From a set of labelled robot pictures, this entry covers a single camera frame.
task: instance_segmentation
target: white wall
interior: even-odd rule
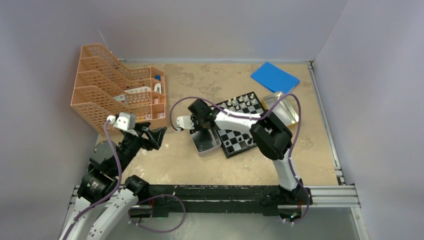
[[[424,2],[350,0],[314,64],[372,240],[424,238]]]
[[[309,61],[348,0],[91,0],[110,49],[141,61]]]
[[[0,233],[58,239],[97,134],[70,107],[81,45],[100,42],[84,1],[0,1]]]

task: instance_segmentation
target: gray wall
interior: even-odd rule
[[[424,237],[424,2],[350,0],[314,71],[373,240]]]
[[[110,49],[142,61],[309,61],[348,0],[91,0]]]
[[[58,239],[97,134],[70,107],[84,1],[0,1],[1,239]]]

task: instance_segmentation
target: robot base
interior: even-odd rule
[[[309,196],[311,190],[306,188]],[[293,211],[278,209],[278,205],[306,204],[307,196],[298,186],[287,191],[276,185],[150,185],[149,194],[170,194],[184,203],[188,213],[256,213],[289,219]],[[152,217],[168,217],[181,213],[180,203],[170,197],[154,200]]]

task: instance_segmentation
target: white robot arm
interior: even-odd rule
[[[124,170],[140,149],[158,150],[167,130],[166,127],[150,130],[150,122],[135,124],[135,116],[125,112],[109,116],[107,120],[122,131],[123,140],[119,145],[113,143],[110,146],[103,141],[95,146],[94,153],[90,157],[88,172],[82,177],[77,191],[74,212],[66,223],[60,240],[105,239],[118,220],[128,213],[132,206],[139,200],[148,198],[149,183],[133,175],[126,179],[123,188],[118,190],[117,197],[108,200],[112,201],[111,206],[100,215],[106,202],[98,204],[99,200],[112,196],[111,193],[119,184],[116,179],[117,161]],[[111,147],[116,151],[118,159],[115,159]],[[95,207],[76,219],[79,213],[94,204]]]
[[[273,160],[279,185],[287,191],[293,191],[298,186],[300,178],[292,163],[292,168],[296,173],[295,177],[293,176],[288,159],[288,149],[292,145],[292,133],[274,113],[271,113],[264,120],[256,120],[261,117],[260,114],[234,112],[228,109],[224,109],[225,112],[218,109],[211,110],[200,99],[194,101],[188,109],[192,115],[178,117],[176,122],[179,128],[191,132],[206,128],[232,130],[248,134],[253,137],[261,153]]]

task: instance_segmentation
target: metal frame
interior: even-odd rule
[[[322,122],[324,124],[325,131],[327,132],[328,143],[330,144],[330,149],[331,149],[332,158],[333,158],[333,161],[334,161],[334,166],[340,167],[339,158],[337,157],[336,148],[334,147],[333,137],[331,135],[329,122],[327,121],[326,112],[324,111],[323,102],[321,101],[321,95],[320,95],[320,91],[318,90],[318,87],[317,87],[317,81],[315,80],[315,75],[314,75],[314,71],[313,71],[313,68],[312,68],[312,64],[311,64],[311,62],[308,62],[306,65],[307,65],[307,69],[309,70],[310,78],[312,79],[312,84],[313,84],[313,89],[315,90],[316,100],[318,101],[319,109],[321,110]]]
[[[369,240],[367,230],[365,228],[364,218],[362,217],[360,207],[351,207],[353,220],[355,222],[356,231],[360,240]]]
[[[212,187],[210,185],[171,185],[172,189],[176,189],[177,187],[186,187],[190,188],[202,188],[202,187]],[[247,189],[248,187],[253,186],[231,186],[240,189]],[[306,186],[310,189],[310,194],[313,200],[313,204],[311,204],[310,208],[358,208],[360,206],[357,191],[355,186],[350,185],[340,185],[340,186]],[[79,186],[76,185],[73,189],[72,197],[69,203],[68,212],[66,215],[66,221],[70,218],[72,211],[75,208],[75,202],[77,199],[77,192]],[[111,198],[116,198],[118,193],[115,192]],[[108,201],[106,203],[106,208],[109,207],[112,203]],[[278,209],[295,209],[297,205],[278,205]],[[149,205],[135,205],[132,209],[148,209]]]

